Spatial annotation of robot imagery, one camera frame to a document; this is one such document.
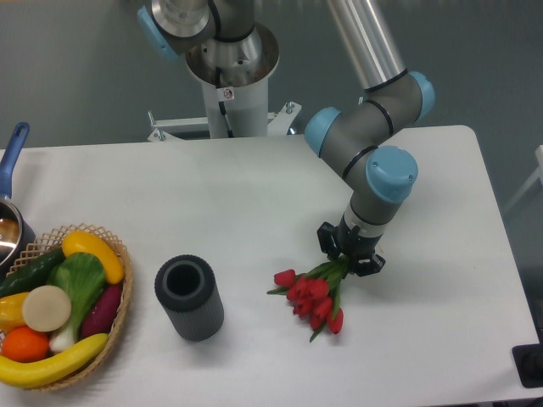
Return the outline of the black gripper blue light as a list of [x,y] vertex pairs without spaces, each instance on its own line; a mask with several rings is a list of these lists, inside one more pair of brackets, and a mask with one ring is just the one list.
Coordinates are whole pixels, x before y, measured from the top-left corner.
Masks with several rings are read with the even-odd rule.
[[384,257],[374,253],[381,236],[362,237],[356,231],[357,227],[350,229],[344,222],[338,228],[323,222],[316,232],[321,251],[328,259],[341,254],[350,257],[348,274],[363,277],[379,273],[386,264]]

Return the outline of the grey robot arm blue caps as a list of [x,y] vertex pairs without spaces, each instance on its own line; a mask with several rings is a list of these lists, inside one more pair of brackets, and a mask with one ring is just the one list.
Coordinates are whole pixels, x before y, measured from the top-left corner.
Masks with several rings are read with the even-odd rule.
[[[376,247],[410,195],[417,163],[387,141],[426,115],[435,93],[404,65],[374,1],[331,1],[328,8],[361,82],[363,98],[348,114],[329,107],[312,116],[305,141],[351,189],[337,225],[317,232],[329,259],[345,256],[348,272],[380,272]],[[168,60],[184,57],[200,82],[210,136],[268,133],[267,81],[276,69],[275,36],[255,20],[251,1],[149,1],[137,11],[143,34]]]

